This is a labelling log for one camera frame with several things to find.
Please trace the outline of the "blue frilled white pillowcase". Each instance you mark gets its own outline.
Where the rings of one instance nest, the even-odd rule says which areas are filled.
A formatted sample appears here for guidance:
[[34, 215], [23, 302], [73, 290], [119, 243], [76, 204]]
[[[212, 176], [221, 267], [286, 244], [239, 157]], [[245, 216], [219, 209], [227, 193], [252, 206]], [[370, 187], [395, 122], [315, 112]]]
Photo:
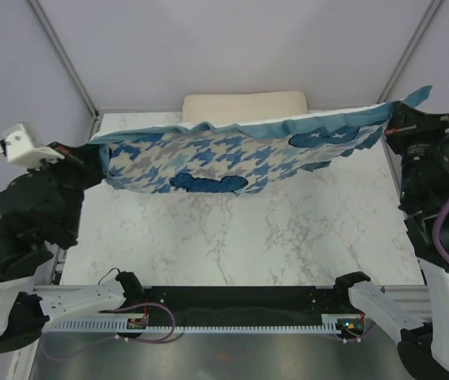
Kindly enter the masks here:
[[140, 193], [249, 193], [372, 148], [393, 102], [288, 119], [179, 123], [96, 135], [106, 182]]

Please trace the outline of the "cream white pillow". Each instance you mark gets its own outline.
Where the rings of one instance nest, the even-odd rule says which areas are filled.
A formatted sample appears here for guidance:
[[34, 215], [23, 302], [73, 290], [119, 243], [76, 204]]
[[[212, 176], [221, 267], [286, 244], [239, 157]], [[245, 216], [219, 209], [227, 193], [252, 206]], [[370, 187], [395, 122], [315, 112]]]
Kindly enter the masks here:
[[300, 91], [197, 94], [184, 98], [182, 120], [228, 125], [300, 116], [308, 111], [306, 97]]

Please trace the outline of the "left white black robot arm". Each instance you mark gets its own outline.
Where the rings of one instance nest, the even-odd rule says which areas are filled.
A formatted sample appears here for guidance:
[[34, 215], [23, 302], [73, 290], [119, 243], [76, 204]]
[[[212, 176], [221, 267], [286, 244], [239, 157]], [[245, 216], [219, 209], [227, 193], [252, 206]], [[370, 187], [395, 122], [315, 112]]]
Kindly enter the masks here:
[[0, 354], [23, 348], [75, 317], [135, 312], [145, 298], [132, 272], [71, 293], [42, 297], [32, 292], [36, 270], [53, 257], [48, 246], [77, 245], [84, 192], [105, 177], [98, 146], [54, 142], [49, 148], [59, 154], [54, 162], [41, 159], [0, 192]]

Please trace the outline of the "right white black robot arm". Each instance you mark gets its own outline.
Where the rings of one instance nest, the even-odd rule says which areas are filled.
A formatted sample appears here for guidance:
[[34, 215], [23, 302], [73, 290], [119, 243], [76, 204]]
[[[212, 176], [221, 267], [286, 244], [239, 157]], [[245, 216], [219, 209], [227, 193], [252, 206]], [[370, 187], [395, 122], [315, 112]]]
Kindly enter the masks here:
[[449, 379], [449, 113], [424, 113], [397, 101], [384, 135], [401, 157], [399, 207], [431, 318], [412, 315], [362, 272], [337, 278], [333, 303], [345, 313], [359, 310], [387, 333], [413, 378]]

